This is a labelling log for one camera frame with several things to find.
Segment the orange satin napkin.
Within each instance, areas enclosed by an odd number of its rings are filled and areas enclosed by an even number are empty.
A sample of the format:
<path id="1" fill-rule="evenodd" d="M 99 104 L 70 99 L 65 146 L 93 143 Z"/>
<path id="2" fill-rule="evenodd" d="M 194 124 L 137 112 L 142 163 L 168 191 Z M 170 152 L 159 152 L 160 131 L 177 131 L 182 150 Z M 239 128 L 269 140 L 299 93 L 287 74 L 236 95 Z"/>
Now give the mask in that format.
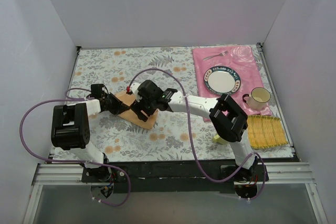
<path id="1" fill-rule="evenodd" d="M 126 91 L 121 91 L 119 93 L 115 93 L 114 95 L 128 106 L 130 106 L 135 101 L 135 96 L 133 94 L 127 94 Z M 126 121 L 129 121 L 146 130 L 151 130 L 154 127 L 157 116 L 158 110 L 156 110 L 154 114 L 149 116 L 147 121 L 144 122 L 140 120 L 132 110 L 127 110 L 119 114 L 119 117 L 121 117 L 122 119 L 125 119 Z"/>

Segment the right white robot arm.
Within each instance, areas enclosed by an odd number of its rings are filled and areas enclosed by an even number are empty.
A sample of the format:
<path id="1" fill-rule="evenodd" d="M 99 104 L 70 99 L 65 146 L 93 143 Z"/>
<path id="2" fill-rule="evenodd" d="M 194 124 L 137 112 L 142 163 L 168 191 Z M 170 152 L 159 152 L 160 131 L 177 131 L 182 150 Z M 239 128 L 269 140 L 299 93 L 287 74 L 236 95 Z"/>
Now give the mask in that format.
<path id="1" fill-rule="evenodd" d="M 209 119 L 217 135 L 233 150 L 237 167 L 232 177 L 248 181 L 257 174 L 258 158 L 248 139 L 248 116 L 230 95 L 223 94 L 220 98 L 186 95 L 176 89 L 162 90 L 150 80 L 131 84 L 127 93 L 135 96 L 130 108 L 144 122 L 156 110 L 183 112 L 188 116 Z"/>

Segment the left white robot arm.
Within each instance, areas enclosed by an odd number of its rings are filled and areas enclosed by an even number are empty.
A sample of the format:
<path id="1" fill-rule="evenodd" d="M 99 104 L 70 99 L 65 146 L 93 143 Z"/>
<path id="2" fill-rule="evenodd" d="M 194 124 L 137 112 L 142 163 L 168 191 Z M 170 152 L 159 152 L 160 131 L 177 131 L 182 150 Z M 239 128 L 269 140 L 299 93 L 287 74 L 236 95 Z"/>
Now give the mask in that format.
<path id="1" fill-rule="evenodd" d="M 109 93 L 104 84 L 92 84 L 84 101 L 70 105 L 57 105 L 53 110 L 51 142 L 54 147 L 70 151 L 83 161 L 89 176 L 100 182 L 111 178 L 112 170 L 106 164 L 108 158 L 90 141 L 89 117 L 108 111 L 119 115 L 130 107 Z"/>

